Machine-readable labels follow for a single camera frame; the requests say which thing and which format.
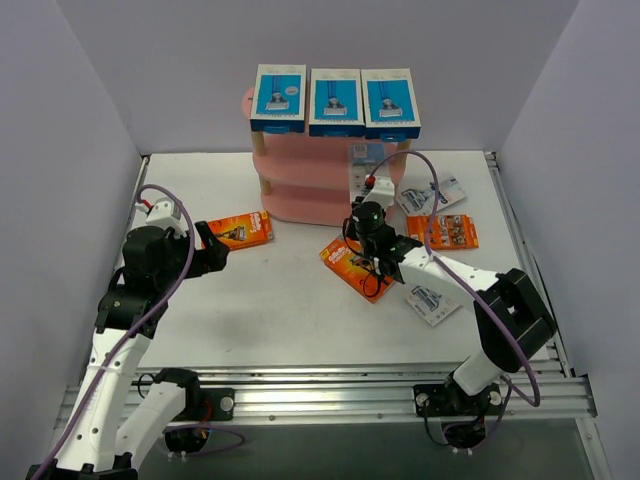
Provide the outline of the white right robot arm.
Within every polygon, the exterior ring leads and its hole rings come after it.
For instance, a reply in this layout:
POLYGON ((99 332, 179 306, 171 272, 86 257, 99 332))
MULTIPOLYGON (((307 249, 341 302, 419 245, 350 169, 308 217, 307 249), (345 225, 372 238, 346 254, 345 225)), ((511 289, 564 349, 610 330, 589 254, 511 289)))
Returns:
POLYGON ((488 389, 497 380, 511 385, 507 376, 520 370, 526 373, 532 394, 513 390, 532 407, 541 404, 531 358, 556 334, 557 323, 524 271, 497 273, 437 254, 397 233, 387 224, 383 207, 362 197, 352 203, 344 233, 359 242, 361 256, 377 276, 431 290, 474 315, 480 347, 444 381, 444 400, 450 409, 460 415, 486 403, 488 389))

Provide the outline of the clear blister razor pack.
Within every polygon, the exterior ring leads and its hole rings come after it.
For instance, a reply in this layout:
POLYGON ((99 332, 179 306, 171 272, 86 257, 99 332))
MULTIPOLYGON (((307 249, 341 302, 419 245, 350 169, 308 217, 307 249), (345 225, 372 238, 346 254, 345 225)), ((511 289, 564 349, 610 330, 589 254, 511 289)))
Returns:
POLYGON ((364 196, 365 180, 386 157, 382 143, 355 143, 348 148, 348 186, 350 201, 364 196))

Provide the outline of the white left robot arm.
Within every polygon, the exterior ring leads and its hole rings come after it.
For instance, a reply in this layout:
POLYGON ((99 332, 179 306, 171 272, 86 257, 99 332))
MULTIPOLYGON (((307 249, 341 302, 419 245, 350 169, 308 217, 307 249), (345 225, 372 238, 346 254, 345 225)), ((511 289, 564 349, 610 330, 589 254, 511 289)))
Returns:
POLYGON ((131 230, 123 265, 98 304, 91 353, 81 389, 52 452, 27 473, 30 479, 135 479, 155 440, 174 421, 188 422, 195 442, 206 439, 215 402, 197 373, 163 368, 142 403, 120 419, 134 374, 155 336, 169 298, 185 279, 225 268, 229 248, 200 221, 131 230))

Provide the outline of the blue Harry's razor box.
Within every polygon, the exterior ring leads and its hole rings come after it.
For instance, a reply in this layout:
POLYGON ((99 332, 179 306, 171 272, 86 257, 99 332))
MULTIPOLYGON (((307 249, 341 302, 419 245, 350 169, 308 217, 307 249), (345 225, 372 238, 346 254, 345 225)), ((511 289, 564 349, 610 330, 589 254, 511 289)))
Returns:
POLYGON ((417 139, 421 120, 411 71, 362 69, 365 138, 400 143, 417 139))

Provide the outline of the blue Harry's box front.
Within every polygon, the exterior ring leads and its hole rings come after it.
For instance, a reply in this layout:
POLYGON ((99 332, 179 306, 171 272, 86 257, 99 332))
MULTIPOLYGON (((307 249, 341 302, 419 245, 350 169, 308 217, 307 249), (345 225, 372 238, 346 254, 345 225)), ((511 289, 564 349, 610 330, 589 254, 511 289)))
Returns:
POLYGON ((359 69, 311 70, 309 135, 363 137, 365 120, 359 69))

